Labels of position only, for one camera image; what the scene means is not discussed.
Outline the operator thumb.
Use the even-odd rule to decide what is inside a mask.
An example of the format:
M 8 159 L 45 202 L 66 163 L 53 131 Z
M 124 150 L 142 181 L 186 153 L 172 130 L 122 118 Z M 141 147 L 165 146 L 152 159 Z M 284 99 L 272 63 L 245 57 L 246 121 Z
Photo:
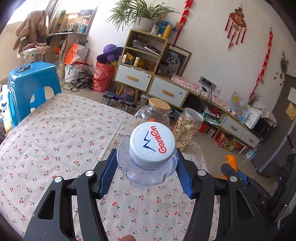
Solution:
M 119 241 L 136 241 L 136 239 L 132 235 L 125 235 L 124 237 L 121 237 Z

